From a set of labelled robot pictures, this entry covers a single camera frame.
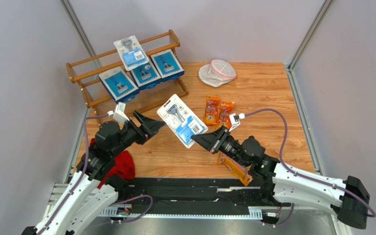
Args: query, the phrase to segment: blue razor box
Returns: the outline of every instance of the blue razor box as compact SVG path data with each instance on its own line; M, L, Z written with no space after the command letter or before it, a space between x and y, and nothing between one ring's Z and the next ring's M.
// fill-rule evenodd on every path
M158 69L163 82L176 79L185 74L185 70L171 49L153 54L150 57Z
M162 82L161 76L151 61L131 70L130 74L140 90L154 88Z
M116 103L129 102L140 92L121 67L102 72L98 78Z

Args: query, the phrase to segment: cable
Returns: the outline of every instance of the cable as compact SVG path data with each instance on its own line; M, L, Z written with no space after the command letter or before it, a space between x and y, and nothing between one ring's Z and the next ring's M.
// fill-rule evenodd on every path
M337 186L336 184L331 184L331 183L328 183L328 182L324 182L322 180L319 180L319 179L315 179L315 178L312 178L310 176L307 176L307 175L303 175L299 172L296 172L292 169L290 169L286 163L283 161L283 158L282 158L282 152L283 152L283 148L285 147L285 143L286 143L286 136L288 134L288 125L286 124L286 119L285 117L278 111L278 110L275 110L275 109L271 109L271 108L265 108L265 109L259 109L257 111L254 111L254 112L251 112L249 114L246 114L245 117L248 117L248 116L251 116L253 114L257 114L257 113L260 113L260 112L263 112L263 111L272 111L272 112L275 112L277 113L281 118L282 118L282 121L283 121L283 124L285 126L285 134L284 134L284 137L283 137L283 141L282 141L282 144L281 144L281 148L279 150L279 160L281 162L281 164L283 165L283 167L285 167L285 169L288 169L291 173L293 173L294 175L298 175L300 177L303 177L305 179L308 179L308 180L311 180L311 181L314 181L314 182L317 182L317 183L320 183L320 184L323 184L323 185L326 185L326 186L329 186L329 187L332 187L332 188L336 188L336 189L339 189L349 195L351 195L352 197L354 197L355 199L357 199L360 203L362 203L372 214L368 214L368 217L371 217L371 218L375 218L376 217L376 213L375 211L372 209L372 207L370 207L365 201L363 201L359 196L357 196L356 194L354 194L353 192L347 190L346 188L343 188L343 187L340 187L340 186Z
M110 206L115 206L115 205L119 205L119 204L125 204L125 203L132 202L132 201L134 201L136 199L144 198L144 197L148 197L150 199L150 204L149 204L149 207L143 213L141 213L140 215L138 215L138 216L136 216L136 217L134 217L132 219L123 220L121 222L113 222L113 223L115 223L115 224L118 224L118 223L130 223L130 222L133 222L133 221L136 221L136 220L142 218L150 210L150 208L152 208L153 198L150 195L140 195L140 196L137 196L137 197L133 197L133 198L127 199L125 201L115 202L115 203L111 204ZM85 230L91 230L91 229L97 228L99 226L106 225L106 224L111 224L111 223L112 223L111 221L104 222L104 223L101 223L101 224L94 225L92 227L88 227Z
M148 197L150 199L149 207L143 213L141 213L140 215L138 215L138 216L136 216L134 218L131 218L129 220L123 220L122 221L122 223L130 223L130 222L133 222L133 221L136 221L136 220L142 218L150 210L150 208L152 208L153 198L150 195L140 195L140 196L137 196L137 197L133 197L133 198L127 199L125 201L115 202L115 203L111 204L110 206L115 206L115 205L119 205L119 204L125 204L125 203L134 201L134 200L139 199L139 198L144 198L144 197Z
M53 221L55 216L58 214L58 212L60 211L62 206L65 204L67 199L72 195L73 191L76 189L76 187L78 187L78 184L81 182L82 178L84 177L85 171L87 170L87 166L88 166L88 158L89 158L88 152L89 152L89 148L90 148L89 144L88 144L88 132L87 132L87 126L86 126L87 120L94 119L94 118L105 118L107 116L108 116L108 114L105 114L105 115L95 116L95 117L86 117L84 119L84 122L82 123L82 125L83 125L83 128L84 128L84 138L85 138L85 162L84 162L84 167L82 168L82 173L79 176L76 183L70 188L69 193L64 197L64 199L61 201L59 206L55 209L55 211L53 212L52 216L49 218L47 223L43 226L42 229L40 229L40 231L36 235L42 234L43 231L50 225L50 223Z
M294 203L292 203L292 205L291 205L291 211L289 212L289 215L288 215L288 217L286 218L286 220L284 220L282 223L280 223L280 224L266 224L266 225L268 225L269 227L279 227L279 226L282 226L282 225L285 225L290 219L291 219L291 217L292 217L292 213L294 212L294 208L295 208L295 204Z
M282 214L282 203L281 203L281 206L279 207L279 210L278 210L278 217L280 218L281 217L281 214Z

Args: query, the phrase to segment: wooden tabletop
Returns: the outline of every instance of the wooden tabletop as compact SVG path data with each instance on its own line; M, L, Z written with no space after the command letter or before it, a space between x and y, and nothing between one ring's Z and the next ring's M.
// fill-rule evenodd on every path
M295 167L314 172L284 64L232 63L237 78L218 88L204 84L198 77L198 70L207 63L182 64L185 69L183 82L189 90L189 94L182 97L182 100L195 114L200 118L204 116L207 95L218 95L222 101L234 101L236 113L247 114L262 108L279 110L288 123L284 160ZM157 109L143 114L160 119L156 114ZM89 137L93 138L98 131L96 121L90 120L87 128ZM209 132L214 130L215 126L209 126ZM283 122L273 112L247 117L232 132L232 136L240 143L251 135L255 136L266 148L265 153L276 158L279 157L283 134ZM168 127L162 128L145 145L134 144L127 150L133 157L137 177L235 178L227 167L217 165L217 154L205 151L198 144L185 148ZM84 153L85 145L82 142L78 158Z

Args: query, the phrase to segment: disposable razor pack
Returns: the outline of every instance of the disposable razor pack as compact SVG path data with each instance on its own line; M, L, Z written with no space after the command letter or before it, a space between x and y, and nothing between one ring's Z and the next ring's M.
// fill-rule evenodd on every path
M151 58L163 82L176 79L185 74L185 70L171 49L153 54Z
M140 92L121 67L102 72L98 78L116 103L129 102Z
M136 36L130 36L114 42L114 46L127 71L149 62L149 58L138 42Z
M203 134L208 130L202 120L176 94L171 96L157 113L187 148L191 148L195 143L191 140L192 135Z
M130 74L140 90L152 89L162 81L151 61L130 71Z

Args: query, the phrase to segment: clear plastic packaging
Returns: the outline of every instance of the clear plastic packaging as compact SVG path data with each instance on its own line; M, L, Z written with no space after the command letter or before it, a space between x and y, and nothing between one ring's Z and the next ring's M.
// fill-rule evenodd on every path
M192 135L203 134L208 130L202 120L176 94L171 96L157 113L187 148L191 148L195 143L191 140Z
M220 105L220 97L207 96L206 111L204 114L204 123L209 125L216 125L218 121L218 106Z
M220 107L220 116L218 117L218 122L215 129L218 130L221 126L225 126L228 130L230 130L232 123L230 122L229 116L232 114L233 109L235 109L235 103L222 101L220 103Z
M120 59L127 71L149 62L149 57L141 48L136 36L130 36L114 42Z

